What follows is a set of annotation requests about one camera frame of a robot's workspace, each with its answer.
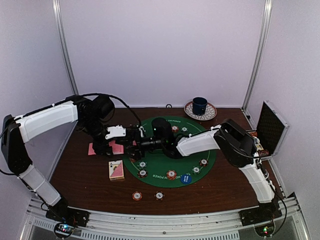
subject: green poker mat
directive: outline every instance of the green poker mat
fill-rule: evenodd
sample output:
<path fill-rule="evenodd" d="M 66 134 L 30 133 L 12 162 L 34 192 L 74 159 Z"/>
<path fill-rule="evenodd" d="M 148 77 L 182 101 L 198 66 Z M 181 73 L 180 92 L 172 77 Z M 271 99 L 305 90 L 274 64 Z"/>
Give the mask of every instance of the green poker mat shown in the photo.
<path fill-rule="evenodd" d="M 182 133 L 181 129 L 183 127 L 187 128 L 187 132 L 184 132 L 185 135 L 196 134 L 206 130 L 200 124 L 184 117 L 160 116 L 157 118 L 164 118 L 171 124 L 171 126 L 177 126 L 179 131 L 176 132 L 175 135 Z M 147 136 L 153 135 L 151 125 L 153 119 L 155 119 L 155 117 L 142 121 L 142 126 L 144 127 Z M 199 161 L 201 159 L 207 159 L 208 165 L 203 167 L 200 166 Z M 131 162 L 128 156 L 123 156 L 122 160 L 129 172 L 146 184 L 161 188 L 179 188 L 193 184 L 202 179 L 213 167 L 216 161 L 216 151 L 203 151 L 184 158 L 172 159 L 165 156 L 161 150 L 155 150 L 153 153 L 146 152 L 145 157 L 136 162 Z M 145 162 L 146 167 L 141 168 L 139 166 L 140 162 Z M 192 172 L 193 167 L 199 167 L 200 173 L 194 174 Z M 141 169 L 147 170 L 147 176 L 144 178 L 140 178 L 138 176 L 138 172 Z M 169 170 L 176 171 L 176 178 L 174 180 L 167 178 L 167 172 Z M 191 176 L 191 182 L 189 184 L 184 184 L 180 180 L 182 175 L 185 174 Z"/>

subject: mug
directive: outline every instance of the mug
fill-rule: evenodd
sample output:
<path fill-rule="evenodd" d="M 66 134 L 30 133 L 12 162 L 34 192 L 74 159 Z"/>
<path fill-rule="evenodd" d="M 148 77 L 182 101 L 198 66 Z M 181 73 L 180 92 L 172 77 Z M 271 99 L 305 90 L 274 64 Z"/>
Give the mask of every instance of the mug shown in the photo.
<path fill-rule="evenodd" d="M 204 115 L 206 113 L 206 108 L 207 108 L 208 101 L 207 99 L 203 97 L 195 97 L 192 100 L 192 112 L 194 115 Z"/>

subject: plate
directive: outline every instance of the plate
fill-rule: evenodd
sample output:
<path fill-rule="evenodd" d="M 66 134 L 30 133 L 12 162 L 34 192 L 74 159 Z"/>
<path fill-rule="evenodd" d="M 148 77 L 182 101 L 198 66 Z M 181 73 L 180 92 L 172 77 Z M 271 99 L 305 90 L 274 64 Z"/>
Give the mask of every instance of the plate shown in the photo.
<path fill-rule="evenodd" d="M 217 109 L 215 108 L 215 106 L 213 106 L 211 103 L 208 102 L 206 109 L 205 109 L 205 114 L 198 116 L 195 115 L 192 112 L 192 101 L 188 102 L 185 106 L 184 106 L 184 111 L 185 113 L 193 119 L 199 120 L 199 121 L 208 121 L 213 119 L 215 116 L 217 116 Z"/>

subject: deck of cards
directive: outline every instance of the deck of cards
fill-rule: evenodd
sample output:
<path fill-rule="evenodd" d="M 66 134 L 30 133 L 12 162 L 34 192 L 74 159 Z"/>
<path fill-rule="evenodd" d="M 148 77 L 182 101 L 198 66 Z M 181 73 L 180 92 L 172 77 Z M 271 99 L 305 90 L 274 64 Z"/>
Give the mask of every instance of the deck of cards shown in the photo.
<path fill-rule="evenodd" d="M 109 162 L 109 179 L 110 181 L 125 179 L 124 164 L 122 160 Z"/>

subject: table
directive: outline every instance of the table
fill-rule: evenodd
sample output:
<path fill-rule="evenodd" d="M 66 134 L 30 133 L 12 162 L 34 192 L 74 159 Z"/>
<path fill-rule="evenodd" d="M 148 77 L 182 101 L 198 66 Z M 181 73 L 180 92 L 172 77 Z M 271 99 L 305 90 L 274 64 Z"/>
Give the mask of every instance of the table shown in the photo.
<path fill-rule="evenodd" d="M 135 108 L 144 120 L 156 116 L 188 116 L 183 108 Z M 218 108 L 217 116 L 210 121 L 198 121 L 205 128 L 231 118 L 244 129 L 250 125 L 239 108 Z M 134 116 L 125 108 L 116 110 L 111 125 L 135 124 Z M 71 207 L 119 214 L 175 215 L 213 213 L 248 208 L 258 205 L 256 194 L 244 174 L 231 166 L 220 150 L 211 171 L 198 182 L 179 188 L 159 188 L 139 181 L 124 169 L 125 181 L 111 182 L 108 161 L 119 156 L 88 156 L 89 135 L 74 131 L 63 151 L 51 179 L 51 184 L 63 195 Z M 268 161 L 263 165 L 270 179 L 278 187 Z M 142 200 L 134 201 L 132 194 L 139 191 Z M 163 191 L 163 201 L 156 201 L 154 194 Z"/>

